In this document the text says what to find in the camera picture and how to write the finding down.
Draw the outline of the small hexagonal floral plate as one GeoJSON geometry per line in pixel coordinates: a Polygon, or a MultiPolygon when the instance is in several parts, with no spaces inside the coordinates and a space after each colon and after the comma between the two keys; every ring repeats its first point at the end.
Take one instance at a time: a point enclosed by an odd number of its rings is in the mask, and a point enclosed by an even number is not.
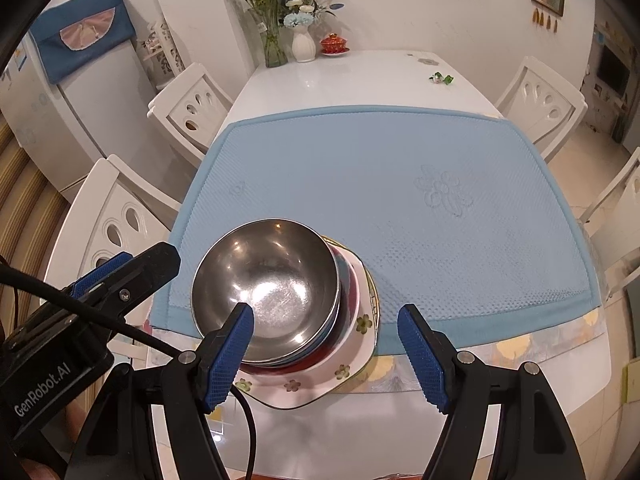
{"type": "Polygon", "coordinates": [[[354,266],[360,291],[356,322],[344,344],[326,361],[309,370],[284,375],[258,375],[239,371],[236,388],[254,400],[276,408],[294,410],[320,399],[354,378],[370,361],[378,342],[378,326],[373,323],[369,289],[360,262],[345,249],[341,252],[354,266]]]}

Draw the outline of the blue steel bowl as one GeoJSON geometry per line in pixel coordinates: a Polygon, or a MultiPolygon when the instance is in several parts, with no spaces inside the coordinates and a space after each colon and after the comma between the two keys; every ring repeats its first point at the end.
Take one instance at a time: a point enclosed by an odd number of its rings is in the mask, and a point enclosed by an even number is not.
{"type": "Polygon", "coordinates": [[[198,331],[221,328],[237,304],[254,314],[243,362],[285,366],[332,330],[341,302],[340,271],[327,242],[292,220],[262,219],[224,234],[201,258],[191,288],[198,331]]]}

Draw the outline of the red steel bowl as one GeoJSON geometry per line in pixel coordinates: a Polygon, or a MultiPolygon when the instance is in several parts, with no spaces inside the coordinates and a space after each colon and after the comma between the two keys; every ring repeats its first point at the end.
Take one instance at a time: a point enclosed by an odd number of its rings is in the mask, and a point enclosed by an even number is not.
{"type": "Polygon", "coordinates": [[[326,240],[331,248],[338,266],[338,273],[341,280],[341,304],[338,309],[335,323],[329,335],[317,344],[311,351],[308,351],[298,359],[281,366],[251,366],[243,363],[240,367],[242,372],[258,375],[284,375],[288,373],[309,370],[329,359],[337,349],[344,344],[355,325],[356,317],[360,306],[360,291],[357,274],[354,266],[345,258],[341,249],[326,240]]]}

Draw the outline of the round blue leaf plate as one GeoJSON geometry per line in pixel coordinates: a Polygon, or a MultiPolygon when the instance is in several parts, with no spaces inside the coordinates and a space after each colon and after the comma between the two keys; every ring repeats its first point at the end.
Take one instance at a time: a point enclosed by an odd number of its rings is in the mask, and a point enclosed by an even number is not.
{"type": "Polygon", "coordinates": [[[372,278],[372,275],[369,269],[367,268],[367,266],[364,264],[363,260],[356,254],[356,252],[353,252],[351,249],[349,249],[344,244],[338,242],[337,240],[334,240],[333,238],[324,236],[324,235],[322,235],[322,238],[327,243],[335,247],[345,249],[346,252],[349,252],[350,254],[352,254],[360,262],[360,264],[363,267],[364,274],[366,274],[366,279],[367,279],[367,284],[369,289],[370,305],[373,313],[373,323],[375,325],[380,324],[380,297],[378,296],[378,288],[376,287],[374,279],[372,278]]]}

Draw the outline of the white chair near left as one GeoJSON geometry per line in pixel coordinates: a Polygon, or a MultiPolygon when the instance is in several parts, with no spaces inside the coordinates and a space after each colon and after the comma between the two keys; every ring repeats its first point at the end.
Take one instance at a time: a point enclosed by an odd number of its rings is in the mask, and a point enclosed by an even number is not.
{"type": "Polygon", "coordinates": [[[99,160],[70,205],[44,281],[62,289],[121,252],[166,242],[180,207],[118,156],[99,160]]]}

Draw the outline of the white chair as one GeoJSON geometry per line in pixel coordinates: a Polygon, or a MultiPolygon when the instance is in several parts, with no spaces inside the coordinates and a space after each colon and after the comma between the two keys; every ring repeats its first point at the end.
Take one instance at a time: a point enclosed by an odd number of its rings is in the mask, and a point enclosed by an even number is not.
{"type": "Polygon", "coordinates": [[[118,156],[99,160],[70,205],[44,281],[62,289],[121,252],[166,242],[180,207],[118,156]]]}
{"type": "Polygon", "coordinates": [[[596,200],[578,218],[585,229],[598,209],[620,193],[610,214],[591,234],[587,246],[596,267],[602,302],[605,304],[639,276],[639,149],[596,200]]]}
{"type": "Polygon", "coordinates": [[[534,56],[523,58],[495,107],[528,137],[545,162],[559,153],[588,110],[582,92],[534,56]]]}
{"type": "Polygon", "coordinates": [[[233,105],[201,63],[190,64],[149,102],[146,118],[198,168],[233,105]]]}

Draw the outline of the white dining table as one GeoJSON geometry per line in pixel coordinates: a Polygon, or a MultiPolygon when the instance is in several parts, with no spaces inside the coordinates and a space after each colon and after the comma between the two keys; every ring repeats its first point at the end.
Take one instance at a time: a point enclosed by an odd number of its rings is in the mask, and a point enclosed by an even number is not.
{"type": "MultiPolygon", "coordinates": [[[[430,81],[435,72],[447,70],[435,55],[401,51],[355,52],[258,70],[220,133],[241,120],[334,106],[417,107],[503,119],[464,78],[449,86],[430,81]]],[[[611,376],[601,303],[563,324],[463,349],[502,366],[539,362],[566,412],[590,400],[611,376]]],[[[254,413],[257,471],[291,479],[417,474],[444,422],[425,402],[404,350],[383,354],[378,345],[367,366],[322,398],[294,410],[258,403],[254,413]]]]}

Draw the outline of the white refrigerator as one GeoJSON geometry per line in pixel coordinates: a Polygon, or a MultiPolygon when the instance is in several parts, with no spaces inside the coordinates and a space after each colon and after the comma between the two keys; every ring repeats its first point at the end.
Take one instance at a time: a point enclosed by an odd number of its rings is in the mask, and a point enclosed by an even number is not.
{"type": "Polygon", "coordinates": [[[1,77],[4,119],[66,200],[74,199],[94,164],[111,155],[183,200],[195,170],[146,118],[155,95],[134,38],[49,84],[28,31],[1,77]]]}

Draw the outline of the white chair far left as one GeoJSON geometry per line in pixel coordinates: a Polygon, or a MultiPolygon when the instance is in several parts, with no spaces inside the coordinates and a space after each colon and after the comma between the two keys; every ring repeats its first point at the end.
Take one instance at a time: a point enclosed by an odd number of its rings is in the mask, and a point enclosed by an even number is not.
{"type": "Polygon", "coordinates": [[[146,118],[198,168],[233,105],[201,63],[190,64],[149,102],[146,118]]]}

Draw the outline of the white chair near right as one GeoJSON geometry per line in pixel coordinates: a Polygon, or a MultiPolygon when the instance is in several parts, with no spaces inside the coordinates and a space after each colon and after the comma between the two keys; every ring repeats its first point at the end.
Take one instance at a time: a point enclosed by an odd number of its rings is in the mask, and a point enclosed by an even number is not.
{"type": "Polygon", "coordinates": [[[598,209],[620,193],[610,214],[591,234],[587,246],[596,267],[602,302],[605,304],[639,276],[639,149],[596,200],[578,218],[585,229],[598,209]]]}

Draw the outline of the blue textured table mat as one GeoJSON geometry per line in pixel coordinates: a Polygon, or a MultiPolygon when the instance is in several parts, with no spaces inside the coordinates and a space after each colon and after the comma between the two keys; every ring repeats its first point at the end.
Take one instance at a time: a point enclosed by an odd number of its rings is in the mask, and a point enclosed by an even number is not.
{"type": "Polygon", "coordinates": [[[180,271],[150,320],[196,336],[191,288],[224,234],[293,220],[354,252],[380,300],[378,350],[399,354],[414,304],[459,347],[580,318],[601,294],[585,237],[547,164],[504,119],[334,106],[241,120],[198,167],[169,240],[180,271]]]}

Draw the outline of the blue fridge cover cloth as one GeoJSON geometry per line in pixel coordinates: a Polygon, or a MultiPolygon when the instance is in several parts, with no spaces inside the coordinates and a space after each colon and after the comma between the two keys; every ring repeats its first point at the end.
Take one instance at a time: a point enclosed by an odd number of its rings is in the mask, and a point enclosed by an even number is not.
{"type": "Polygon", "coordinates": [[[42,12],[29,33],[49,84],[136,36],[124,0],[68,0],[42,12]]]}

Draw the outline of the red lidded teacup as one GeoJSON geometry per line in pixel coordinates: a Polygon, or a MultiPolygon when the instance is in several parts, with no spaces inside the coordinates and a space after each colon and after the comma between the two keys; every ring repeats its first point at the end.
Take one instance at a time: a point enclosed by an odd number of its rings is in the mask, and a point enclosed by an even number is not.
{"type": "Polygon", "coordinates": [[[325,56],[339,56],[347,53],[347,40],[337,34],[329,34],[320,41],[320,53],[325,56]]]}

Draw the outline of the white vase with flowers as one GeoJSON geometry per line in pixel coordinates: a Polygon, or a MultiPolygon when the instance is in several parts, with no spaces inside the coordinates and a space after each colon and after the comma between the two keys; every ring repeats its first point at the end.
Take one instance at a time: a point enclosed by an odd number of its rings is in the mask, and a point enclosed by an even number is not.
{"type": "Polygon", "coordinates": [[[326,15],[334,16],[344,6],[334,0],[282,0],[281,24],[291,32],[291,52],[299,63],[308,63],[317,56],[316,42],[310,29],[326,15]]]}

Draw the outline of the white chair far right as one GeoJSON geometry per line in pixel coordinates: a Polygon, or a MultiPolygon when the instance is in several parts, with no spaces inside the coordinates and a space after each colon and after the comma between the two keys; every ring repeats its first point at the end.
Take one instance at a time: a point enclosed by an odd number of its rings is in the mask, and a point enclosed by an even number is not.
{"type": "Polygon", "coordinates": [[[559,153],[588,110],[582,92],[534,56],[523,58],[495,107],[528,137],[545,162],[559,153]]]}

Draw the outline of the green candy wrapper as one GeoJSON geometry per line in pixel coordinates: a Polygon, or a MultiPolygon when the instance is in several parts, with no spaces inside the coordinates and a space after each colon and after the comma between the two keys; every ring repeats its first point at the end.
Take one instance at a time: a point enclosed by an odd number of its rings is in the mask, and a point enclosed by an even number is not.
{"type": "Polygon", "coordinates": [[[443,75],[441,72],[435,72],[430,77],[430,81],[434,82],[434,84],[446,84],[446,86],[449,86],[454,81],[454,77],[451,75],[443,75]]]}

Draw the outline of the hanging orange ornaments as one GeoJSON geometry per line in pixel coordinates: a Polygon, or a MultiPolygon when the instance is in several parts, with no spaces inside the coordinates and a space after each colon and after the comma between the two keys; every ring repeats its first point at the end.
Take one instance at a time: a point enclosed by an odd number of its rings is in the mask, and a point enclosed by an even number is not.
{"type": "Polygon", "coordinates": [[[554,34],[558,32],[558,28],[559,28],[558,19],[555,18],[552,14],[544,13],[544,11],[539,8],[534,9],[534,12],[532,15],[532,21],[536,26],[544,27],[545,29],[550,30],[550,32],[553,32],[554,34]]]}

